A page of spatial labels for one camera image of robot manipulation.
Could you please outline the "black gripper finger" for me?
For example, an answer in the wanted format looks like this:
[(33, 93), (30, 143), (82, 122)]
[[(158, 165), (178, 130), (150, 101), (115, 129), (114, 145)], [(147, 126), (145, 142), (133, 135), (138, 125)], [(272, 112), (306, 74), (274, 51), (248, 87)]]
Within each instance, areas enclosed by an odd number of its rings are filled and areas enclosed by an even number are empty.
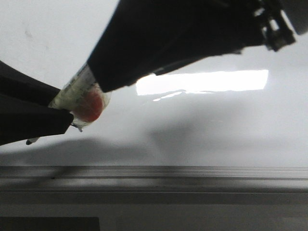
[(49, 108), (59, 89), (0, 64), (0, 143), (64, 134), (73, 121), (66, 110)]
[(264, 43), (247, 0), (121, 0), (87, 64), (104, 92)]

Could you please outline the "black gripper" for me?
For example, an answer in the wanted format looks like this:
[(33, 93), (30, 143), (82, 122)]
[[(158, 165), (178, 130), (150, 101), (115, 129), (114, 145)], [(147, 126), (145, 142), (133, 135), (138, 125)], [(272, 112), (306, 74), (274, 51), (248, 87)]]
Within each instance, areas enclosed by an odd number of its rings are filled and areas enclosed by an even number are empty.
[(308, 32), (307, 0), (256, 0), (252, 14), (268, 50), (278, 51), (296, 42), (294, 33)]

